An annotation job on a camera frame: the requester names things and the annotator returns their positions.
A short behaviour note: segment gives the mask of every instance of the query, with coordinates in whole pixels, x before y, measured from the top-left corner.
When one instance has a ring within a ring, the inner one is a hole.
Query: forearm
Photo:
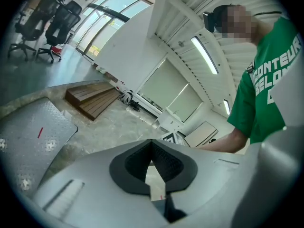
[[[235,129],[232,133],[202,146],[200,149],[217,151],[217,152],[228,152],[235,153],[245,147],[247,137],[239,130]]]

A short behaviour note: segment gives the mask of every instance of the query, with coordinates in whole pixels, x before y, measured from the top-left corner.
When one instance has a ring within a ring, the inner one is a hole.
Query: office chair
[[[42,35],[46,23],[54,16],[58,5],[63,1],[64,0],[40,0],[25,24],[21,24],[22,17],[25,16],[25,13],[20,12],[20,18],[15,24],[15,31],[16,33],[22,34],[22,41],[10,45],[8,58],[12,51],[18,49],[21,49],[24,52],[25,61],[29,60],[26,49],[33,51],[33,55],[35,55],[37,50],[26,45],[25,42],[35,41]]]
[[[39,48],[37,56],[40,54],[49,54],[52,58],[51,63],[54,62],[53,56],[59,57],[59,61],[61,61],[61,56],[52,51],[52,47],[67,42],[69,31],[80,21],[79,14],[81,10],[81,6],[74,1],[70,1],[67,5],[59,6],[53,22],[46,30],[47,44],[50,45],[50,48]]]

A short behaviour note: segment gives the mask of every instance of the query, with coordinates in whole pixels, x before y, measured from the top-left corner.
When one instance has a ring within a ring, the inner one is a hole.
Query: red mark
[[[39,134],[38,134],[38,138],[40,138],[40,135],[41,135],[42,130],[43,130],[43,127],[40,129],[40,132],[39,132]]]

